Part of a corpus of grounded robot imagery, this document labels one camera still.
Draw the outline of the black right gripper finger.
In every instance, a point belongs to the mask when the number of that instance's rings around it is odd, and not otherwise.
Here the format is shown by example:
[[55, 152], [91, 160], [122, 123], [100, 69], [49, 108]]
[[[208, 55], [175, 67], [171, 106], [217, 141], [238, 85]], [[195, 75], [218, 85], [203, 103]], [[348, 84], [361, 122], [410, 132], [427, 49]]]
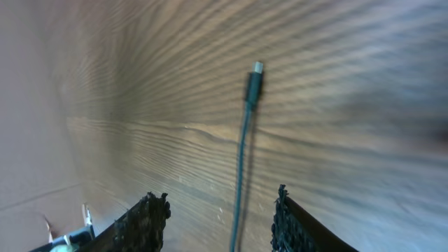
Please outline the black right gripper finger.
[[357, 252], [294, 202], [284, 184], [279, 186], [278, 193], [271, 226], [273, 251]]

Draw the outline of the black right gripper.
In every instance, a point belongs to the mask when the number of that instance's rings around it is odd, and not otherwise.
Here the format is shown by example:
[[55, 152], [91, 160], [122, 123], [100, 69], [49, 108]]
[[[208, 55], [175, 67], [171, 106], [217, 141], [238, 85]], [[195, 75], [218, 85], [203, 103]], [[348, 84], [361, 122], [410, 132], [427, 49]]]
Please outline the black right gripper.
[[88, 205], [82, 205], [84, 226], [53, 238], [30, 252], [160, 252], [164, 228], [171, 217], [167, 193], [157, 197], [151, 192], [95, 237]]

